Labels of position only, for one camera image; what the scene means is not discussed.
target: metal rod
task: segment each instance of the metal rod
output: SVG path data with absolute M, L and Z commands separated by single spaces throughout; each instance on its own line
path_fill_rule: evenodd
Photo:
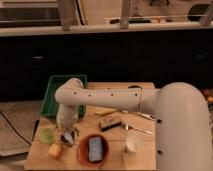
M 204 15 L 200 18 L 200 24 L 202 26 L 208 26 L 213 19 L 213 1 L 205 11 Z
M 58 12 L 62 29 L 69 31 L 71 25 L 77 25 L 77 15 L 74 0 L 57 0 Z
M 123 0 L 121 9 L 120 27 L 122 29 L 129 28 L 129 15 L 132 0 Z

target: wooden table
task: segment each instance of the wooden table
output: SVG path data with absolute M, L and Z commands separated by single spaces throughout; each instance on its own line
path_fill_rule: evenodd
M 152 83 L 88 83 L 89 89 L 127 88 L 129 85 L 139 85 L 144 88 L 153 88 Z M 58 160 L 48 156 L 49 145 L 38 141 L 38 134 L 44 128 L 55 128 L 55 119 L 41 117 L 40 123 L 25 163 L 26 170 L 156 170 L 155 165 L 155 134 L 138 132 L 143 138 L 143 148 L 136 154 L 124 153 L 127 131 L 121 127 L 112 128 L 105 132 L 100 131 L 99 121 L 103 117 L 94 115 L 95 111 L 103 110 L 100 107 L 86 107 L 86 114 L 79 120 L 77 127 L 80 135 L 76 137 L 76 145 L 68 148 L 63 146 L 63 153 Z M 154 121 L 147 120 L 133 113 L 116 112 L 122 120 L 139 128 L 155 131 Z M 109 141 L 110 152 L 104 165 L 99 168 L 90 168 L 81 165 L 76 158 L 76 150 L 80 140 L 88 134 L 99 133 Z

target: floor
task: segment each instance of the floor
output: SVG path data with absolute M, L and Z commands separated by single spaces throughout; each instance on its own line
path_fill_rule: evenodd
M 18 132 L 32 142 L 41 105 L 42 101 L 1 102 L 0 110 Z M 23 171 L 26 152 L 30 146 L 15 134 L 2 116 L 0 116 L 0 142 L 0 171 Z

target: black cable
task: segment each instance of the black cable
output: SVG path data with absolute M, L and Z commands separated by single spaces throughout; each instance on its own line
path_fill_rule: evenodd
M 11 122 L 7 119 L 7 117 L 0 111 L 0 114 L 3 116 L 3 118 L 7 121 L 7 123 L 10 125 L 10 127 L 13 129 L 13 131 L 22 139 L 24 140 L 27 144 L 31 145 L 31 143 L 25 139 L 18 131 L 17 129 L 11 124 Z

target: yellow fruit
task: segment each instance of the yellow fruit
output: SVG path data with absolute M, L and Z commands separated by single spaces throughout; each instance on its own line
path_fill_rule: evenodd
M 52 144 L 48 154 L 53 158 L 58 158 L 62 153 L 62 147 L 59 144 Z

